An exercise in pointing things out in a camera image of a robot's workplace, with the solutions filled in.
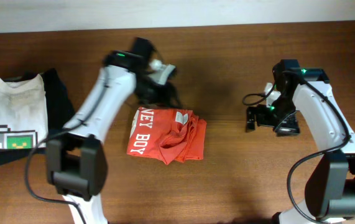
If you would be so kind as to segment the orange red t-shirt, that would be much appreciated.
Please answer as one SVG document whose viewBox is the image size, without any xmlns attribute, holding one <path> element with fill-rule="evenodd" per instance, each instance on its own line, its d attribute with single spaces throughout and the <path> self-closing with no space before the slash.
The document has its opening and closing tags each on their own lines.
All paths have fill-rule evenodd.
<svg viewBox="0 0 355 224">
<path fill-rule="evenodd" d="M 140 107 L 132 121 L 127 154 L 166 165 L 202 160 L 206 126 L 207 122 L 192 110 Z"/>
</svg>

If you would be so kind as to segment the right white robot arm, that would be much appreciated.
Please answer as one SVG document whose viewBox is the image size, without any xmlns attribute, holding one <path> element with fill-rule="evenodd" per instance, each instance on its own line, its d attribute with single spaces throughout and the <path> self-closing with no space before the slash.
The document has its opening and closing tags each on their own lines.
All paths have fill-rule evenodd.
<svg viewBox="0 0 355 224">
<path fill-rule="evenodd" d="M 355 219 L 355 133 L 346 121 L 326 73 L 320 68 L 275 66 L 274 83 L 267 84 L 261 100 L 247 104 L 246 130 L 266 126 L 282 136 L 300 132 L 295 119 L 301 112 L 318 148 L 299 159 L 287 174 L 292 208 L 277 212 L 272 223 L 342 223 Z M 304 162 L 320 157 L 297 203 L 292 177 Z"/>
</svg>

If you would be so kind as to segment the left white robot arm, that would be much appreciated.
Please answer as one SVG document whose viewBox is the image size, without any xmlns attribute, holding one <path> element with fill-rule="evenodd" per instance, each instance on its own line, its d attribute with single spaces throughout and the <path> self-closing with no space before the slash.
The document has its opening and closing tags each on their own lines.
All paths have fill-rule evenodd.
<svg viewBox="0 0 355 224">
<path fill-rule="evenodd" d="M 46 143 L 47 181 L 63 197 L 75 223 L 107 223 L 101 203 L 108 174 L 106 135 L 131 94 L 142 104 L 172 107 L 177 94 L 169 79 L 176 70 L 150 55 L 111 52 L 81 108 Z"/>
</svg>

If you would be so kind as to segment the folded black garment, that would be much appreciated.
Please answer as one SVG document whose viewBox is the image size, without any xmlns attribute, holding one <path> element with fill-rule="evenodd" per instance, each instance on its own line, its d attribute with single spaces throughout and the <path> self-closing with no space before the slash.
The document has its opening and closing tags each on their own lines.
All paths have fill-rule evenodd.
<svg viewBox="0 0 355 224">
<path fill-rule="evenodd" d="M 44 82 L 47 102 L 47 118 L 49 133 L 55 134 L 75 114 L 68 91 L 61 81 L 56 69 L 51 68 L 40 74 Z M 29 155 L 30 149 L 0 151 L 0 166 L 18 161 Z"/>
</svg>

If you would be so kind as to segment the folded white pixel-print t-shirt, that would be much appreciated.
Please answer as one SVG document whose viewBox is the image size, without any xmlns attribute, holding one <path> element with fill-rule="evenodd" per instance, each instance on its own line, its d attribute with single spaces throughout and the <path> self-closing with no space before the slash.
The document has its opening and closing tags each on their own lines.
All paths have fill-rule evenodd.
<svg viewBox="0 0 355 224">
<path fill-rule="evenodd" d="M 32 149 L 48 133 L 44 81 L 0 78 L 0 151 Z"/>
</svg>

